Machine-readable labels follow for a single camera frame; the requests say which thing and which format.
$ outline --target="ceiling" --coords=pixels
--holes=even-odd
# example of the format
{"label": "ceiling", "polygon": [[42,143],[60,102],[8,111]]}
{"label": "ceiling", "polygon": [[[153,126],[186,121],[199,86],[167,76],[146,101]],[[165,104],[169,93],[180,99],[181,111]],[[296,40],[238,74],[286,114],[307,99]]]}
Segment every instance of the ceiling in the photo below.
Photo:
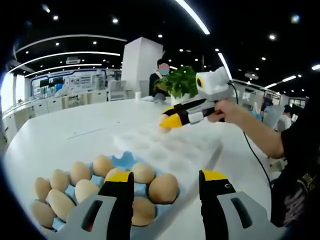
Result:
{"label": "ceiling", "polygon": [[[320,43],[317,32],[319,21],[315,7],[302,3],[279,6],[273,0],[186,2],[206,25],[209,35],[204,34],[175,0],[92,0],[90,4],[87,1],[77,1],[75,4],[68,0],[49,0],[45,4],[50,13],[41,4],[32,11],[24,32],[15,44],[16,51],[51,37],[87,36],[43,41],[18,51],[15,57],[18,62],[25,63],[65,52],[116,53],[120,56],[87,53],[76,56],[84,60],[81,64],[102,64],[104,68],[120,69],[125,44],[145,37],[162,44],[165,50],[163,57],[171,60],[170,65],[177,68],[189,65],[196,72],[214,71],[222,66],[215,51],[219,49],[234,79],[247,82],[249,77],[245,74],[253,73],[258,79],[250,82],[265,87],[296,75],[297,78],[270,89],[281,94],[285,92],[291,97],[305,97],[315,89],[313,86],[318,84],[319,72],[311,67],[320,64],[320,50],[317,47]],[[299,16],[298,23],[291,22],[293,15]],[[274,35],[275,40],[270,40],[270,35]],[[26,66],[37,72],[65,65],[66,58],[70,56],[48,57]],[[20,68],[14,72],[23,75],[29,73]]]}

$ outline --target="white table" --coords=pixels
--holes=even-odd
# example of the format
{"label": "white table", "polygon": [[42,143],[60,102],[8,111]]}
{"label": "white table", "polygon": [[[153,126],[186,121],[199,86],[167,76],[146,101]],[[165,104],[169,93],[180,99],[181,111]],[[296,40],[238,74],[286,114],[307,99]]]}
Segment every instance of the white table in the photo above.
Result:
{"label": "white table", "polygon": [[[121,156],[112,135],[157,122],[168,106],[130,99],[78,106],[28,120],[10,143],[3,161],[13,191],[27,214],[31,216],[29,204],[36,196],[33,184],[37,177],[49,178],[54,169],[68,170],[75,161],[89,163],[99,154]],[[241,130],[220,122],[212,128],[224,132],[215,170],[224,173],[237,191],[244,191],[265,207],[270,217],[268,182]],[[251,145],[265,162],[262,152]],[[175,238],[205,239],[199,198],[159,239]]]}

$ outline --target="black cable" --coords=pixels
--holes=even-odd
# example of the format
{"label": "black cable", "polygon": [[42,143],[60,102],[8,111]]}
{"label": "black cable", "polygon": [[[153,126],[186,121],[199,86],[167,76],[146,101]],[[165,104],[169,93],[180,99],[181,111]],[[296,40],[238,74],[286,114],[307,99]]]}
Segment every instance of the black cable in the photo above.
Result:
{"label": "black cable", "polygon": [[[236,104],[239,104],[238,93],[237,93],[236,87],[235,87],[232,83],[229,83],[229,85],[231,85],[231,86],[233,87],[233,89],[234,89],[235,97],[236,97]],[[247,135],[245,134],[244,131],[242,131],[242,132],[243,132],[243,135],[244,135],[244,137],[245,137],[246,142],[248,143],[248,146],[249,146],[251,152],[253,153],[253,155],[255,156],[255,158],[258,160],[258,162],[259,162],[262,170],[264,171],[264,174],[265,174],[266,178],[268,179],[269,187],[270,187],[270,190],[271,190],[271,189],[272,189],[271,181],[270,181],[270,178],[269,178],[269,176],[268,176],[268,174],[267,174],[267,171],[266,171],[266,169],[264,168],[264,166],[262,165],[262,163],[261,163],[260,159],[258,158],[258,156],[256,155],[255,151],[252,149],[252,147],[251,147],[251,145],[250,145],[250,142],[249,142],[249,140],[248,140],[248,138],[247,138]]]}

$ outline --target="blue egg tray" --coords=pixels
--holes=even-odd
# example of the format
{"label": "blue egg tray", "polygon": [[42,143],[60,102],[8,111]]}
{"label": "blue egg tray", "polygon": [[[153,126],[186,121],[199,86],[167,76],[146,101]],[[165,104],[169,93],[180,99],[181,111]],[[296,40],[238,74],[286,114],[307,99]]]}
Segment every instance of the blue egg tray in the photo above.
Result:
{"label": "blue egg tray", "polygon": [[[109,156],[109,157],[111,158],[111,161],[116,168],[120,168],[124,171],[129,171],[132,168],[132,166],[138,162],[146,162],[142,158],[133,157],[133,154],[130,151],[125,151],[121,158],[116,158],[114,155]],[[101,188],[104,183],[105,178],[101,177],[101,176],[94,175],[93,163],[88,163],[87,166],[91,169],[91,173],[92,173],[91,181],[94,182],[96,185],[98,185],[99,188]],[[159,169],[155,168],[154,170],[155,170],[156,176],[164,174]],[[147,184],[135,182],[134,183],[134,196],[148,198],[148,196],[147,196],[148,189],[147,188],[148,188]],[[75,186],[70,184],[64,193],[75,203],[75,205],[78,204],[76,196],[75,196]],[[179,186],[179,195],[181,193],[183,193],[183,189],[181,188],[181,186]],[[154,221],[156,221],[159,216],[163,215],[170,208],[170,206],[171,206],[171,204],[155,204],[156,216],[155,216]],[[62,219],[55,217],[53,220],[53,225],[52,225],[53,230],[59,231],[65,224],[66,223]],[[141,228],[144,228],[144,226],[132,226],[131,232],[138,231]]]}

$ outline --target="egg carton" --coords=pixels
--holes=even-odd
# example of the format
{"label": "egg carton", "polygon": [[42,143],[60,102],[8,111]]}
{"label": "egg carton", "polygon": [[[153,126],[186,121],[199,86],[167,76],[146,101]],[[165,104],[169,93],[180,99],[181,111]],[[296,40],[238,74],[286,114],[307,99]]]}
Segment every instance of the egg carton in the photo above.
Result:
{"label": "egg carton", "polygon": [[216,128],[211,134],[212,129],[212,124],[202,121],[172,129],[169,133],[161,133],[155,125],[148,125],[114,136],[114,143],[120,150],[131,151],[135,158],[144,159],[155,169],[173,174],[180,189],[184,189],[169,211],[140,229],[132,239],[157,239],[179,212],[198,196],[199,170],[213,169],[222,149],[223,130]]}
{"label": "egg carton", "polygon": [[[115,156],[112,155],[112,156],[110,156],[110,159],[116,168],[120,168],[123,171],[129,171],[132,168],[132,166],[138,162],[146,162],[142,158],[134,157],[133,154],[129,151],[125,151],[121,158],[116,158]],[[94,175],[93,163],[88,163],[87,166],[91,170],[91,174],[92,174],[91,181],[93,183],[95,183],[99,188],[101,188],[104,183],[105,178],[101,177],[101,176]],[[155,168],[154,170],[155,170],[156,176],[160,176],[164,173],[163,171],[161,171],[157,168]],[[134,183],[134,196],[135,197],[148,198],[147,190],[148,190],[147,184],[137,183],[137,182]],[[183,193],[184,193],[183,187],[179,187],[179,195],[183,194]],[[65,190],[64,194],[67,195],[75,203],[75,205],[78,204],[77,199],[76,199],[76,195],[75,195],[75,186],[69,184],[69,186]],[[50,205],[48,197],[46,198],[46,202],[48,205]],[[170,204],[155,204],[156,216],[155,216],[154,220],[156,221],[169,208],[170,208]],[[53,225],[52,225],[53,231],[58,232],[60,229],[62,229],[64,227],[65,224],[66,223],[62,219],[60,219],[59,217],[55,217],[53,220]],[[144,228],[143,226],[132,226],[131,233],[130,233],[131,238],[134,238],[134,236],[136,236],[138,233],[140,233],[141,229],[143,229],[143,228]]]}

